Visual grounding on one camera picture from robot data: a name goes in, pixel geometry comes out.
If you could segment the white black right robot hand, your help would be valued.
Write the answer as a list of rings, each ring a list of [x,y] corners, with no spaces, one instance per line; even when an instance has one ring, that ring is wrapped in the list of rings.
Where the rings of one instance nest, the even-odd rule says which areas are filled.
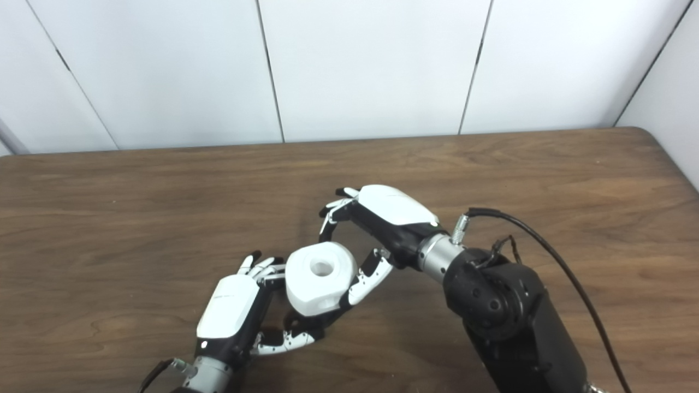
[[[394,268],[410,267],[428,274],[439,284],[443,282],[447,268],[438,266],[431,272],[426,262],[435,242],[445,238],[447,231],[427,207],[399,189],[381,184],[339,188],[335,194],[341,199],[326,204],[319,212],[324,221],[318,241],[329,242],[340,222],[351,221],[380,243],[379,248],[369,253],[342,295],[342,310],[364,300]]]

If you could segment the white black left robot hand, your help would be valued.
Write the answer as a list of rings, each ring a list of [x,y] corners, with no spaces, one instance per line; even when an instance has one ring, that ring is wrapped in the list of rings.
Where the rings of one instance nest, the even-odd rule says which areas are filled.
[[[279,355],[322,340],[322,329],[299,331],[263,326],[273,295],[285,287],[282,257],[262,259],[258,250],[237,273],[218,281],[196,329],[197,358],[212,358],[234,370],[254,356]]]

